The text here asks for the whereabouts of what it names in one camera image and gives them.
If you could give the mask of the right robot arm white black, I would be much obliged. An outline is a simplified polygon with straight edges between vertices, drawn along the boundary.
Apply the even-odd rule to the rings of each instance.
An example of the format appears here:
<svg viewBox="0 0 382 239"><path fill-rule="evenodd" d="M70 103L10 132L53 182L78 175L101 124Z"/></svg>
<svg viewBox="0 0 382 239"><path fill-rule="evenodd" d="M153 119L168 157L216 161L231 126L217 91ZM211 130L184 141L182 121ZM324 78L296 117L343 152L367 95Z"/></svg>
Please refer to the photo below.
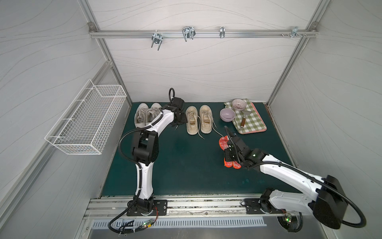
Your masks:
<svg viewBox="0 0 382 239"><path fill-rule="evenodd" d="M321 224L332 229L340 229L344 225L343 218L350 204L336 178L330 175L322 178L301 171L260 149L250 149L236 135L221 137L219 146L224 151L226 167L253 169L298 190L296 193L288 193L267 188L253 203L254 209L265 214L281 211L284 217L279 221L288 230L291 229L291 212L300 216L313 215Z"/></svg>

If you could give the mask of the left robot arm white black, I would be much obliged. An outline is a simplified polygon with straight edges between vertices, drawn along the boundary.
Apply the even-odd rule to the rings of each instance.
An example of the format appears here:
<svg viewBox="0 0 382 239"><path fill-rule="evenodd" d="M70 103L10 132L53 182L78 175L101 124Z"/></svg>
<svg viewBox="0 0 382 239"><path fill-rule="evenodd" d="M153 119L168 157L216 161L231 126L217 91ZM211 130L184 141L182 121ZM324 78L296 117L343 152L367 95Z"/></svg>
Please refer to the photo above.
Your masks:
<svg viewBox="0 0 382 239"><path fill-rule="evenodd" d="M187 123L183 104L183 99L172 97L164 107L155 105L155 108L149 108L151 115L145 117L145 127L133 136L132 156L137 169L134 200L137 211L143 215L150 214L154 208L152 175L154 162L159 155L159 136L170 124Z"/></svg>

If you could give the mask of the beige sneaker with red insole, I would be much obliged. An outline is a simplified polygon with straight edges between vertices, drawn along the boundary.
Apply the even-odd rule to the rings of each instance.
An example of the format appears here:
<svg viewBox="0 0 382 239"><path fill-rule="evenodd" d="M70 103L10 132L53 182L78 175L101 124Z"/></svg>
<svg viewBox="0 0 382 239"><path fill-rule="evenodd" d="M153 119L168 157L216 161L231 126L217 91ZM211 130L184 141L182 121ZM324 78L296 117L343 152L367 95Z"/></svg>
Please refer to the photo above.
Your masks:
<svg viewBox="0 0 382 239"><path fill-rule="evenodd" d="M213 118L212 110L208 105L201 106L199 117L201 121L200 130L202 133L210 134L212 131L214 131L219 136L223 137L223 135L217 130L217 126Z"/></svg>

